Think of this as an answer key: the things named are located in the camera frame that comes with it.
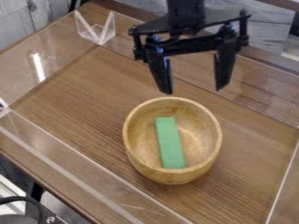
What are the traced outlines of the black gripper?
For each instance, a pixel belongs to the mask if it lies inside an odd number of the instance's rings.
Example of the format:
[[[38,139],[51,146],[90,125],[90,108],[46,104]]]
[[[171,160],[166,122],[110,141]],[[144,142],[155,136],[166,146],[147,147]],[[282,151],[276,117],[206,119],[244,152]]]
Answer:
[[[248,45],[246,10],[215,12],[204,0],[167,0],[167,13],[132,26],[134,55],[147,63],[159,90],[174,93],[171,62],[167,56],[215,51],[214,73],[216,90],[228,84],[236,54]]]

